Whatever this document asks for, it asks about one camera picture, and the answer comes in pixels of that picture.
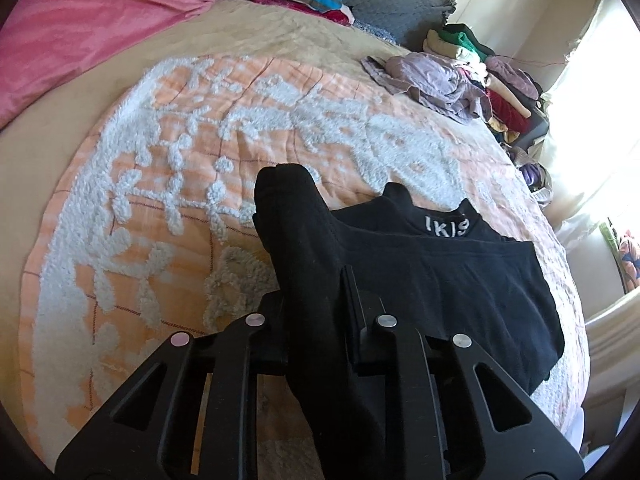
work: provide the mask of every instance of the purple cloth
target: purple cloth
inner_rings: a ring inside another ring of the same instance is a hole
[[[477,118],[487,122],[492,117],[487,95],[450,59],[412,52],[389,59],[385,70],[394,79],[411,85],[413,99],[459,123],[468,124]]]
[[[531,79],[519,68],[514,68],[496,56],[489,56],[484,61],[484,64],[487,70],[497,75],[503,83],[509,83],[534,101],[540,98],[538,89],[533,85]]]
[[[367,74],[371,76],[373,81],[378,83],[391,95],[406,94],[411,89],[411,83],[400,81],[399,79],[392,78],[385,71],[384,64],[380,63],[377,59],[371,56],[367,56],[360,60],[360,63]]]

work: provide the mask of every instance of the black shirt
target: black shirt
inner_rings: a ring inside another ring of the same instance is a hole
[[[380,478],[384,457],[370,395],[380,384],[354,375],[346,357],[344,265],[361,290],[424,334],[471,336],[529,394],[564,351],[533,243],[501,237],[468,201],[433,212],[398,186],[332,214],[302,166],[263,168],[256,179],[254,223],[286,300],[287,381],[331,479]]]

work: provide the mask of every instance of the pink pillow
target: pink pillow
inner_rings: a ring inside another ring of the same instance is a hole
[[[0,29],[0,128],[51,88],[215,0],[19,0]]]

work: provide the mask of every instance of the green sweater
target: green sweater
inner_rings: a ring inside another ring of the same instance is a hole
[[[476,46],[471,43],[471,40],[466,36],[464,32],[447,32],[446,30],[439,30],[438,35],[447,43],[451,43],[457,46],[463,46],[466,49],[475,52],[480,56],[480,61],[484,62],[487,55],[484,52],[479,51]]]

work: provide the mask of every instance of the red cloth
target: red cloth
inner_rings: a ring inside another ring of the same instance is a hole
[[[330,20],[340,25],[349,27],[349,17],[341,10],[329,10],[328,12],[318,12],[305,4],[299,2],[293,2],[291,0],[251,0],[255,4],[261,5],[275,5],[278,7],[286,7],[287,9],[299,10],[305,14],[311,14],[313,16],[322,16],[325,19]]]
[[[44,92],[215,0],[19,0],[0,29],[0,128]]]
[[[486,94],[489,96],[489,101],[491,101],[491,108],[494,110],[494,115],[500,119],[508,129],[520,134],[525,134],[529,131],[529,120],[524,118],[519,111],[505,101],[500,94],[489,89],[486,90]]]

